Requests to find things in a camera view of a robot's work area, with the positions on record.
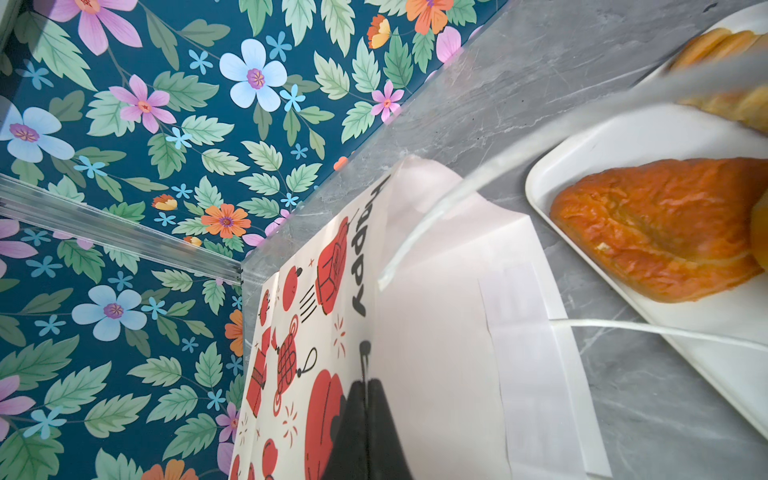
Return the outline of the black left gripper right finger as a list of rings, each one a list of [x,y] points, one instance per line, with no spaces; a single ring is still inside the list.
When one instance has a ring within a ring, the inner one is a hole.
[[[370,380],[366,393],[368,478],[411,480],[382,382]]]

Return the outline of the yellow ring bread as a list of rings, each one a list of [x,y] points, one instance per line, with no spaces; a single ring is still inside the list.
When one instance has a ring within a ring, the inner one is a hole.
[[[768,191],[764,192],[751,211],[750,247],[757,263],[768,271]]]

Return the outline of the red white paper bag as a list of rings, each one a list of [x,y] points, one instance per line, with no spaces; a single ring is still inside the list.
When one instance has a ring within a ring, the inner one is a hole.
[[[472,195],[379,278],[459,183],[411,156],[271,273],[253,322],[231,479],[322,479],[350,388],[382,382],[412,479],[608,479],[554,276],[531,219]]]

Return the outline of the orange triangular pastry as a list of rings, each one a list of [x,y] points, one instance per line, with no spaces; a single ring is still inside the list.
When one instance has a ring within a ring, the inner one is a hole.
[[[657,302],[689,302],[762,273],[750,217],[766,190],[764,159],[667,159],[586,176],[555,197],[550,217],[615,279]]]

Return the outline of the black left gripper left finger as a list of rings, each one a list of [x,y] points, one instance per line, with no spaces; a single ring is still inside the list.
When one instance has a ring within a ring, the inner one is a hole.
[[[363,382],[352,384],[323,480],[366,478],[366,403]]]

